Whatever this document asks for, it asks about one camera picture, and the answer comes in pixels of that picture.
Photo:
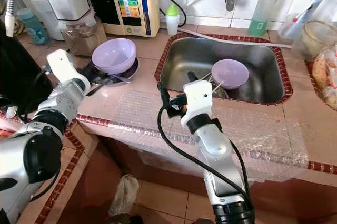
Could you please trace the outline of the beige water ionizer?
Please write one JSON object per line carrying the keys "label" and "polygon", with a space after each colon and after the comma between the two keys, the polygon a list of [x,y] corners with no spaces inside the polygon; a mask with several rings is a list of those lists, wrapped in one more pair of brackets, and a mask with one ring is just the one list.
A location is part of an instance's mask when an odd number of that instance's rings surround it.
{"label": "beige water ionizer", "polygon": [[113,24],[104,31],[118,36],[155,37],[161,25],[159,0],[113,0]]}

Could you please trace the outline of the clear bag of food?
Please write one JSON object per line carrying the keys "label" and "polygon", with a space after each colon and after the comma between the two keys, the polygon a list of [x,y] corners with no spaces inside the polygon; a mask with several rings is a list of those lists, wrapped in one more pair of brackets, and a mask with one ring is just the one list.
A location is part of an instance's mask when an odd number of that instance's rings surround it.
{"label": "clear bag of food", "polygon": [[337,110],[337,42],[318,53],[313,61],[311,76],[321,99]]}

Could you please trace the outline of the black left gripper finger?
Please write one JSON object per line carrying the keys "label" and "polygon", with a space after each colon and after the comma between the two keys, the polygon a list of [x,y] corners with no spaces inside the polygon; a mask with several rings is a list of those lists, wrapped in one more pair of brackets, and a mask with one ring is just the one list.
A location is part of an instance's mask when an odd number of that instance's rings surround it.
{"label": "black left gripper finger", "polygon": [[92,95],[94,95],[98,90],[107,85],[110,81],[110,76],[94,79],[92,82]]}

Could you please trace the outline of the grey mop head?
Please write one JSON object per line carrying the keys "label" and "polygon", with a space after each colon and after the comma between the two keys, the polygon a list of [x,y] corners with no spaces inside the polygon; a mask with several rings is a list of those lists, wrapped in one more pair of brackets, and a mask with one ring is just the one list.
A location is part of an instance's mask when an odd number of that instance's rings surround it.
{"label": "grey mop head", "polygon": [[108,216],[130,214],[137,200],[139,189],[140,183],[132,174],[121,176],[116,188],[115,197],[108,210]]}

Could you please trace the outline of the teal plastic bottle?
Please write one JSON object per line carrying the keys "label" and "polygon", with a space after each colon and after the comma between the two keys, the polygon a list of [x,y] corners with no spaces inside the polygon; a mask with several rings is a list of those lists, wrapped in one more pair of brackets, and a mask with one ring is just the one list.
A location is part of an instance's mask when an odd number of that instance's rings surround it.
{"label": "teal plastic bottle", "polygon": [[46,29],[38,19],[37,15],[29,8],[21,8],[16,12],[18,19],[20,19],[24,26],[25,31],[31,37],[31,40],[36,45],[48,45],[51,42]]}

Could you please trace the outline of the glass jar brown contents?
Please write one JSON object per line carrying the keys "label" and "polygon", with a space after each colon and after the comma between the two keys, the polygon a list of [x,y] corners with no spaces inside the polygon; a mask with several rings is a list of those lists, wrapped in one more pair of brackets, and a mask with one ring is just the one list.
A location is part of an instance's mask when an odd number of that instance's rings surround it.
{"label": "glass jar brown contents", "polygon": [[65,21],[61,34],[70,53],[79,57],[91,57],[94,49],[107,40],[103,22],[93,10],[76,21]]}

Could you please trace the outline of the white and blue tube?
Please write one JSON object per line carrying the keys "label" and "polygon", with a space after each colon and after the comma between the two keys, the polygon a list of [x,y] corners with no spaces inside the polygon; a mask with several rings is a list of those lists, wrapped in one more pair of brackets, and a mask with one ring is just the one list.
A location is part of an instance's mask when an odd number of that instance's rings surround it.
{"label": "white and blue tube", "polygon": [[306,6],[304,10],[293,18],[293,22],[284,33],[286,40],[294,40],[298,34],[300,34],[303,25],[311,19],[311,16],[317,10],[322,1],[323,0],[310,0],[308,6]]}

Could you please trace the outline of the clear plastic container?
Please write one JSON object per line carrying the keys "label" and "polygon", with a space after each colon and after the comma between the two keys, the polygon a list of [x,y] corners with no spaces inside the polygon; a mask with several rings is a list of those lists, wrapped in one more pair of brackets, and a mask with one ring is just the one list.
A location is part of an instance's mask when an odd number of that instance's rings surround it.
{"label": "clear plastic container", "polygon": [[313,20],[303,25],[291,50],[300,54],[305,62],[311,62],[315,60],[322,49],[335,42],[337,42],[337,26]]}

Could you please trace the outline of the dish soap bottle blue cap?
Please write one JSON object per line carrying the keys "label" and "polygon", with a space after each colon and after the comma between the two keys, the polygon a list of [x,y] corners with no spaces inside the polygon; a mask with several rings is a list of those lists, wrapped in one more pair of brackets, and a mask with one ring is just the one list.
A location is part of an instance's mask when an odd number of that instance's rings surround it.
{"label": "dish soap bottle blue cap", "polygon": [[262,36],[267,30],[267,24],[279,0],[258,0],[255,6],[247,34],[254,37]]}

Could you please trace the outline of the stainless steel sink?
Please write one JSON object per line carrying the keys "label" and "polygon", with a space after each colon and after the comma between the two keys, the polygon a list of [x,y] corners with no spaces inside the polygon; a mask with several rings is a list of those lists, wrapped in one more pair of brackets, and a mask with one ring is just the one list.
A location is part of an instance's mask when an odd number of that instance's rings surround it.
{"label": "stainless steel sink", "polygon": [[250,77],[241,87],[226,91],[229,100],[274,106],[291,97],[293,87],[279,47],[263,46],[259,37],[216,37],[219,41],[187,33],[169,37],[155,79],[168,90],[182,92],[188,71],[207,77],[217,61],[233,59],[248,68]]}

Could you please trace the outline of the large steel bowl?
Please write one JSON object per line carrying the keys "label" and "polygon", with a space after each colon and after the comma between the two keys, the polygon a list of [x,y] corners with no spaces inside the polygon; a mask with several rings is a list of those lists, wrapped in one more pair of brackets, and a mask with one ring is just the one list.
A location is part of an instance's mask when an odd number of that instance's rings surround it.
{"label": "large steel bowl", "polygon": [[[138,71],[139,68],[139,60],[135,59],[132,66],[118,74],[120,77],[126,78],[126,79],[132,79],[133,75]],[[124,85],[126,82],[123,82],[122,80],[116,79],[115,77],[112,77],[108,73],[99,70],[93,62],[89,62],[89,64],[82,69],[82,75],[86,77],[91,83],[95,84],[101,84],[104,83],[106,80],[109,80],[107,82],[107,85]]]}

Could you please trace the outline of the small white bottle green cap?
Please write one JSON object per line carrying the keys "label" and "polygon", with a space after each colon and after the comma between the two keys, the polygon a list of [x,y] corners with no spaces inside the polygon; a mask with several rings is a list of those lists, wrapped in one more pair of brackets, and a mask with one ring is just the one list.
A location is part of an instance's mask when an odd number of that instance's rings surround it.
{"label": "small white bottle green cap", "polygon": [[175,36],[178,32],[180,13],[175,3],[172,3],[165,12],[166,29],[169,36]]}

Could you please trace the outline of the lilac plastic bowl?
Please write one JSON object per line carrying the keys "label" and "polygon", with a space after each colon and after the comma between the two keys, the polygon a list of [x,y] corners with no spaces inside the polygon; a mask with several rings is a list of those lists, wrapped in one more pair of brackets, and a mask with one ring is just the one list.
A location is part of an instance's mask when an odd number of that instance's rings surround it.
{"label": "lilac plastic bowl", "polygon": [[120,74],[130,69],[136,59],[136,46],[127,38],[103,42],[92,53],[92,62],[108,74]]}
{"label": "lilac plastic bowl", "polygon": [[217,61],[211,68],[212,77],[221,87],[233,90],[244,85],[249,77],[250,71],[246,66],[233,59],[222,59]]}

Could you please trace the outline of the clear bubble wrap sheet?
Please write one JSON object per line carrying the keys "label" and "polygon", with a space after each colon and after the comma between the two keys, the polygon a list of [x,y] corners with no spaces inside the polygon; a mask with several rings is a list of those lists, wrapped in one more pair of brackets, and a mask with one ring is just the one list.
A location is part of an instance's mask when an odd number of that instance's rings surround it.
{"label": "clear bubble wrap sheet", "polygon": [[[200,177],[202,168],[162,140],[156,123],[160,108],[156,94],[123,94],[110,123],[112,137],[138,150],[148,166]],[[213,116],[239,148],[250,182],[289,180],[308,165],[305,139],[296,120],[222,106],[213,108]]]}

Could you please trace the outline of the black electric kettle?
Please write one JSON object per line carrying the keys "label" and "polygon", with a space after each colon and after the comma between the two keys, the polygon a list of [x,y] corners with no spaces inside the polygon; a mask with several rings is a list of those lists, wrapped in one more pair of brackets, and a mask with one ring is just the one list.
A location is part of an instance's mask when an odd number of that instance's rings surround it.
{"label": "black electric kettle", "polygon": [[27,114],[37,109],[53,91],[52,82],[12,33],[1,22],[0,35],[0,105],[17,107],[19,119],[26,123]]}

